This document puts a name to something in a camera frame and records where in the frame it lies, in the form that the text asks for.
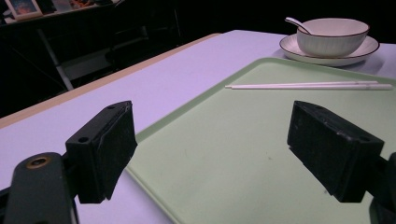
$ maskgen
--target green tray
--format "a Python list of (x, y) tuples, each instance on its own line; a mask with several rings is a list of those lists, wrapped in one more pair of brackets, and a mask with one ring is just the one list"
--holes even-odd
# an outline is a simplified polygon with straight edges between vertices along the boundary
[(229, 84), (396, 80), (264, 58), (138, 133), (128, 172), (175, 223), (370, 223), (339, 203), (287, 145), (295, 100), (321, 105), (396, 150), (396, 90), (230, 90)]

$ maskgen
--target chair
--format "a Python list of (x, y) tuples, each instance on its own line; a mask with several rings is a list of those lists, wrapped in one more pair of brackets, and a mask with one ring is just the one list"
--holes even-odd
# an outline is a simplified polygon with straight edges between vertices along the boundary
[(164, 0), (120, 0), (109, 15), (107, 61), (113, 71), (182, 44), (176, 5)]

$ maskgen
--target photograph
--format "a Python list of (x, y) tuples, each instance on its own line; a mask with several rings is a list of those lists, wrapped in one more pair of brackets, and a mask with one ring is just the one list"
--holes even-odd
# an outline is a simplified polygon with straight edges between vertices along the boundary
[(16, 21), (43, 15), (35, 0), (6, 0), (6, 3)]

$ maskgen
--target white chopstick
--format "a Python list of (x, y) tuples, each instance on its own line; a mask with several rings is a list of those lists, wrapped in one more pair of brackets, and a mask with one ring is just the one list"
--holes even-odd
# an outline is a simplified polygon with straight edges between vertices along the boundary
[(344, 81), (228, 85), (225, 88), (232, 90), (392, 90), (393, 86), (379, 84), (377, 81)]

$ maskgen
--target spoon handle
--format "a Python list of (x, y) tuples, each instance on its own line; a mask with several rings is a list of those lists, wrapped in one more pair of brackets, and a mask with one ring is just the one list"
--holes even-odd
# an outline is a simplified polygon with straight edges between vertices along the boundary
[(292, 23), (292, 24), (294, 24), (294, 25), (296, 25), (296, 26), (299, 26), (299, 27), (303, 28), (303, 29), (306, 30), (309, 34), (313, 34), (312, 31), (311, 31), (308, 27), (306, 27), (306, 26), (303, 25), (300, 21), (297, 21), (296, 19), (294, 19), (294, 18), (292, 18), (292, 17), (287, 17), (287, 18), (285, 19), (285, 21), (290, 22), (290, 23)]

